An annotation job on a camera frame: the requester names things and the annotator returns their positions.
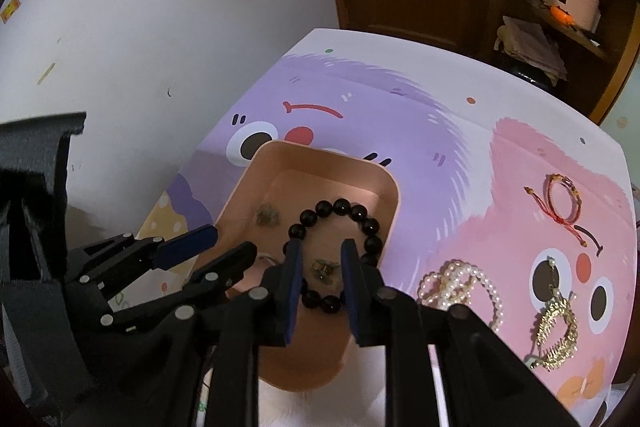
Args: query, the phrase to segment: red cartoon nose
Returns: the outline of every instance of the red cartoon nose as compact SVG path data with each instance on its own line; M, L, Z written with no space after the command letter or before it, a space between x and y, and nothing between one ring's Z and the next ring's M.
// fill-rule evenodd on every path
M309 127L294 127L284 137L288 142L309 145L314 139L314 132Z

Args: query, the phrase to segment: wall stain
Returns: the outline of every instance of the wall stain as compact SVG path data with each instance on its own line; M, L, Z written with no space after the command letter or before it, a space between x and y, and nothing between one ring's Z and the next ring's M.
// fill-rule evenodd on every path
M53 66L55 66L55 65L56 65L56 63L54 62L52 65L49 66L49 68L47 68L47 71L45 71L44 74L38 80L38 86L42 83L42 81L45 78L47 78L47 75L51 72L51 70L53 69Z

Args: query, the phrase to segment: black bead bracelet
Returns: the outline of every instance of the black bead bracelet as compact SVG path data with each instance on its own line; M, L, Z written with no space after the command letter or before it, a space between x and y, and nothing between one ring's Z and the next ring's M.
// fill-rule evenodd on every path
M326 200L318 201L315 210L311 210L310 208L303 210L300 214L300 222L294 223L289 227L289 238L302 241L306 237L306 229L313 227L318 222L318 217L324 219L333 213L337 216L349 215L351 219L358 223L362 232L367 236L364 240L365 253L361 256L360 261L361 263L376 267L380 259L380 253L382 253L382 248L384 247L384 243L376 235L380 230L380 223L377 219L367 216L367 208L362 204L351 205L351 203L344 198L335 200L334 204ZM287 254L288 245L289 241L282 247L282 253L284 255ZM300 295L302 295L302 303L306 308L313 309L320 306L320 309L328 314L334 314L340 311L340 306L344 302L344 292L340 293L340 297L327 295L321 298L317 291L309 289L305 279L302 280Z

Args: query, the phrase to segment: wooden shelf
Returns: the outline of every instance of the wooden shelf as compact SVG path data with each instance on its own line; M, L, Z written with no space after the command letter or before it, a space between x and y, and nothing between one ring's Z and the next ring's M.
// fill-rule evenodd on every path
M565 26L555 20L549 12L549 8L542 3L542 0L526 1L531 6L533 12L549 26L552 26L562 34L566 35L572 41L578 42L578 44L588 49L588 51L596 55L596 57L600 57L602 60L607 60L606 53L603 52L601 48L595 46L579 29L573 29L570 26Z

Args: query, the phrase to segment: pink cartoon monster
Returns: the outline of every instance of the pink cartoon monster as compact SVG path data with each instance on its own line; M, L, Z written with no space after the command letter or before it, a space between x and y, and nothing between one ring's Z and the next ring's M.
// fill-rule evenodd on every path
M565 298L575 293L574 357L558 369L539 366L534 372L581 425L589 426L620 361L633 304L636 243L627 197L609 178L587 170L516 120L497 123L490 156L493 203L484 216L471 217L443 240L424 270L440 272L453 259L482 269L503 304L498 335L523 360L537 353L533 332L551 287ZM553 210L567 219L549 212L546 186L553 174L565 176L577 190L576 197L566 185L552 184ZM580 213L573 220L578 198ZM484 288L476 285L471 297L471 307L489 323L494 308ZM543 347L565 330L558 319Z

